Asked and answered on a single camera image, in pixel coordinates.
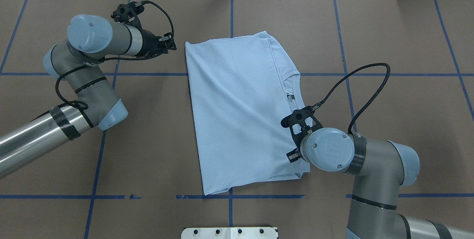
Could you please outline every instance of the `white mounting plate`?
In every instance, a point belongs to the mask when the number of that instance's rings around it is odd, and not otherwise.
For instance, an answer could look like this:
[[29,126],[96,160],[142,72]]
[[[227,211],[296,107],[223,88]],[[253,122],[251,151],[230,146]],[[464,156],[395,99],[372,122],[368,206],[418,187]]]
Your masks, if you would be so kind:
[[186,228],[181,233],[181,239],[278,239],[278,228]]

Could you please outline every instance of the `folded t-shirt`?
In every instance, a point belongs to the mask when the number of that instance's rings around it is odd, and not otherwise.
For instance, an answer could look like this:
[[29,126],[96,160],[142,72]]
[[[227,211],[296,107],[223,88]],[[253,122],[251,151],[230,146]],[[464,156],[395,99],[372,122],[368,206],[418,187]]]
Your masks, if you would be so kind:
[[310,171],[286,157],[295,144],[280,121],[304,104],[300,73],[275,38],[186,42],[186,62],[205,195]]

